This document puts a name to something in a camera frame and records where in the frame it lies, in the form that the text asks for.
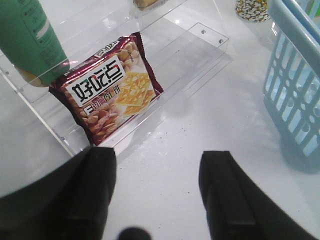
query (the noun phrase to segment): green tube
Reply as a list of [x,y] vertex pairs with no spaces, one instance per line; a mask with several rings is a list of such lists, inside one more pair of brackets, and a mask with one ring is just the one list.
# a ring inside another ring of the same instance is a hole
[[33,86],[46,87],[69,70],[38,0],[0,0],[0,49]]

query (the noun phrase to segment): clear acrylic shelf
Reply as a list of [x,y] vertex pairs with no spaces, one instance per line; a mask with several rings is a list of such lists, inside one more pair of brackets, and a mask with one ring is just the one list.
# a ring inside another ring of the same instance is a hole
[[[185,30],[163,17],[185,0],[168,1],[150,13],[139,13],[139,16],[126,0],[121,1],[122,7],[115,9],[107,8],[108,2],[96,0],[84,9],[77,9],[79,12],[76,14],[63,11],[61,3],[61,19],[51,18],[50,11],[47,11],[47,14],[51,22],[53,21],[53,28],[71,62],[71,68],[118,37],[141,32],[146,58],[164,93],[153,101],[146,112],[136,116],[101,144],[103,147],[115,147],[130,141],[128,136],[143,126],[147,119],[153,119],[156,123],[163,120],[163,116],[155,113],[177,93],[189,90],[188,94],[192,94],[190,89],[200,87],[199,80],[215,67],[226,52],[229,39],[201,23]],[[43,1],[42,4],[46,11],[53,3]],[[108,9],[107,17],[99,15],[102,9]],[[1,53],[0,70],[26,105],[71,155],[89,145],[82,127],[75,123],[71,113],[48,92],[48,88],[34,87],[26,83]]]

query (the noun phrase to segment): red snack wrapper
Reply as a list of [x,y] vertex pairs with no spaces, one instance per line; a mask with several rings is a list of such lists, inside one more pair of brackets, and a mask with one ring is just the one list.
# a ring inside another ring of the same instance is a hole
[[49,91],[99,145],[160,93],[139,32],[122,36],[55,80]]

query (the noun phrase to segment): white countertop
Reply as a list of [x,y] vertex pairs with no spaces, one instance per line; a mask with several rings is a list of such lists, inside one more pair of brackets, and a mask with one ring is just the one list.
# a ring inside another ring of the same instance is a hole
[[[217,75],[206,75],[205,85],[191,97],[175,96],[175,104],[164,109],[165,120],[146,122],[145,135],[118,156],[104,240],[116,239],[132,225],[154,240],[209,240],[198,186],[206,150],[230,151],[272,200],[320,238],[320,169],[286,158],[263,103],[272,21],[247,23],[234,6],[234,0],[188,0],[166,16],[185,29],[201,22],[230,37],[227,64]],[[0,89],[6,92],[0,96],[4,196],[53,171],[69,155],[5,81]]]

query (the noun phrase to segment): light blue plastic basket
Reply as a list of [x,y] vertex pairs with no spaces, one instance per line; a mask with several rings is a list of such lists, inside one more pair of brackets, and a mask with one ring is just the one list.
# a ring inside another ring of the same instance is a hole
[[300,156],[320,160],[320,30],[312,20],[320,0],[268,4],[280,32],[265,78],[264,103]]

